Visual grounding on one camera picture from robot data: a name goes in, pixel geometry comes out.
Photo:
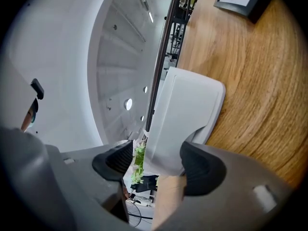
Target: green plant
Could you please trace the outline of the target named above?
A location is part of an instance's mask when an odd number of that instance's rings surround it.
[[[135,148],[135,163],[134,167],[137,166],[133,174],[131,175],[131,184],[143,183],[141,177],[143,176],[143,160],[145,152],[145,143],[142,142]]]

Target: white wall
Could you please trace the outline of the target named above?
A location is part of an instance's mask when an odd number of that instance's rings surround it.
[[[146,109],[139,109],[148,93],[142,92],[149,80],[140,81],[141,66],[147,54],[155,27],[140,0],[113,0],[100,39],[97,57],[97,90],[99,107],[108,142],[127,139],[141,128],[140,117]],[[124,108],[125,100],[133,100],[132,108]]]
[[[110,7],[112,1],[146,42]],[[140,117],[147,115],[165,22],[161,14],[170,4],[170,0],[157,1],[148,0],[153,24],[140,0],[29,0],[25,4],[2,53],[28,83],[37,78],[45,89],[28,132],[63,152],[126,139],[132,132],[138,136],[145,123]],[[145,86],[147,94],[142,91]],[[129,112],[123,106],[127,98],[133,99]]]
[[[29,132],[61,151],[99,146],[106,137],[100,115],[92,112],[88,82],[96,86],[96,75],[88,79],[93,68],[88,53],[98,50],[90,39],[95,27],[101,33],[110,3],[29,0],[2,49],[28,83],[37,78],[45,89]]]

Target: person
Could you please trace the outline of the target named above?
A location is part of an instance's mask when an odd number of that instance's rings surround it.
[[[123,185],[123,195],[125,196],[126,199],[129,199],[129,193],[127,191],[126,185]]]
[[[29,125],[31,123],[34,123],[35,121],[35,117],[36,117],[36,113],[38,111],[39,104],[37,99],[35,99],[30,107],[30,109],[28,110],[28,113],[25,116],[25,119],[23,121],[23,124],[21,125],[21,130],[23,132],[26,131],[26,129],[29,127]]]

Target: wood grain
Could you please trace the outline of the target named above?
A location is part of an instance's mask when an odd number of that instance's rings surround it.
[[[251,156],[296,187],[308,164],[304,35],[282,0],[272,0],[255,25],[214,2],[198,0],[178,64],[226,86],[207,144]],[[158,185],[153,228],[179,205],[170,200],[181,198],[182,181],[164,177]]]

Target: black cable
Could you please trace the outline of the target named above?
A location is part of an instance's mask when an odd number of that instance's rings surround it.
[[[145,221],[145,220],[141,219],[141,221]],[[150,223],[150,222],[148,222],[148,221],[145,221],[145,222],[147,222],[147,223],[151,224],[151,223]]]
[[[129,215],[132,216],[132,217],[137,217],[137,218],[151,219],[151,220],[153,219],[153,218],[147,218],[147,217],[137,216],[137,215],[130,214],[130,213],[129,213]]]

